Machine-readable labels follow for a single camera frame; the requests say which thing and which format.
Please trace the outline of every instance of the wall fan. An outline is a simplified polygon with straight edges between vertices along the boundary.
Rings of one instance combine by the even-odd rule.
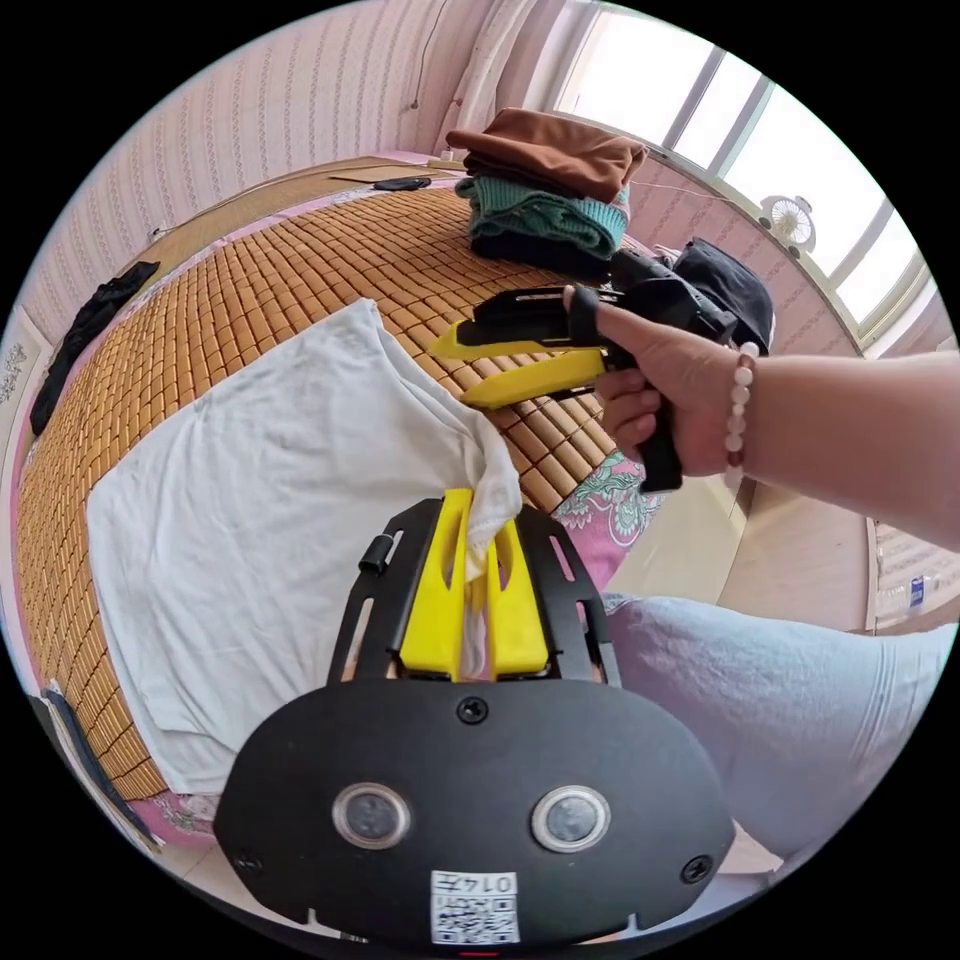
[[[817,245],[813,208],[803,197],[767,197],[760,205],[760,226],[769,230],[794,257],[812,253]]]

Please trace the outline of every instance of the green folded sweater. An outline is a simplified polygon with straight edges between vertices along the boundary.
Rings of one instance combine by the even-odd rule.
[[[575,200],[497,177],[467,177],[454,188],[470,201],[470,238],[522,234],[571,243],[584,253],[609,260],[627,229],[628,190],[615,204]]]

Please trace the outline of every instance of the window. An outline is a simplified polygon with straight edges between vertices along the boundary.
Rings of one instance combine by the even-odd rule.
[[[724,54],[677,142],[677,153],[704,169],[709,167],[759,79],[759,70],[733,54]]]
[[[633,14],[601,14],[590,38],[589,63],[558,108],[660,143],[711,45],[677,27]],[[633,66],[625,82],[623,65]]]
[[[837,288],[840,299],[862,324],[897,286],[917,252],[907,225],[894,213],[876,243]]]
[[[925,270],[916,241],[895,211],[884,224],[890,207],[880,186],[802,103],[748,63],[652,17],[605,8],[584,24],[588,40],[555,109],[657,145],[746,198],[753,216],[771,196],[806,200],[816,228],[807,262],[862,340],[908,306],[888,301]]]
[[[813,261],[827,275],[883,202],[883,191],[850,149],[780,88],[724,179],[758,206],[774,195],[803,197],[817,229]]]

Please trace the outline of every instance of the bottle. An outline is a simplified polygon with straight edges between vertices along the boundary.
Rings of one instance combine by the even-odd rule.
[[[877,620],[905,619],[929,608],[940,589],[938,573],[903,580],[877,591]]]

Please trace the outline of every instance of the white t-shirt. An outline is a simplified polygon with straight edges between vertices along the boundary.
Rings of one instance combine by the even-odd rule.
[[[253,730],[326,681],[357,563],[471,487],[474,558],[521,507],[502,438],[360,300],[161,423],[87,504],[107,648],[176,793],[219,793]]]

